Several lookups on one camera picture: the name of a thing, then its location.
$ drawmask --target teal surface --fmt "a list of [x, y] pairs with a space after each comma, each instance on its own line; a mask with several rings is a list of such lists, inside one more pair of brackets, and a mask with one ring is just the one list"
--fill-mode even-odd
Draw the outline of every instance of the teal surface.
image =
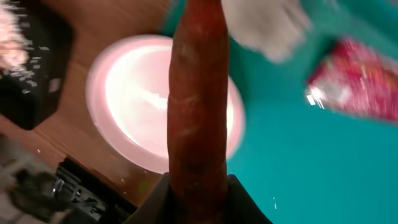
[[[285, 64], [231, 40], [230, 74], [247, 130], [228, 172], [274, 223], [398, 223], [398, 126], [321, 110], [303, 97], [306, 79], [342, 35], [398, 58], [398, 11], [379, 0], [323, 2], [304, 2], [314, 29]], [[176, 4], [164, 35], [182, 9]]]

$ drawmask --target wooden table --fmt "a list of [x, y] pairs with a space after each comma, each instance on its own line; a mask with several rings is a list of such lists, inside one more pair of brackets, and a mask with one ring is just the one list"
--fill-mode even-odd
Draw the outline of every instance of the wooden table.
[[85, 85], [96, 56], [122, 38], [154, 34], [172, 0], [44, 0], [75, 30], [64, 91], [58, 111], [33, 131], [24, 131], [0, 116], [0, 134], [56, 167], [65, 157], [78, 162], [134, 205], [142, 203], [159, 174], [129, 162], [100, 136], [88, 113]]

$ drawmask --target carrot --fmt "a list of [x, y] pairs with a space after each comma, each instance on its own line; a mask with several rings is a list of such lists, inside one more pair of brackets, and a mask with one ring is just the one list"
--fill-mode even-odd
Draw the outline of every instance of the carrot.
[[220, 0], [188, 0], [174, 35], [167, 145], [170, 182], [186, 220], [214, 219], [226, 176], [228, 31]]

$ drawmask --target pink plate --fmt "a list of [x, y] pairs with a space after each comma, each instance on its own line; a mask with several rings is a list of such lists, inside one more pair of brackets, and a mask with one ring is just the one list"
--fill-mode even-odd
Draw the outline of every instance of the pink plate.
[[[90, 115], [105, 140], [131, 162], [169, 171], [167, 97], [172, 39], [142, 35], [121, 40], [96, 59], [87, 81]], [[229, 79], [227, 157], [244, 130], [241, 97]]]

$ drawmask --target shiny plastic wrapper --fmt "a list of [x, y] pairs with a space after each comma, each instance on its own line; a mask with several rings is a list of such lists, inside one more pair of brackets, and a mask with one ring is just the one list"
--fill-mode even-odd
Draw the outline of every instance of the shiny plastic wrapper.
[[337, 43], [308, 81], [311, 105], [398, 123], [398, 63], [353, 40]]

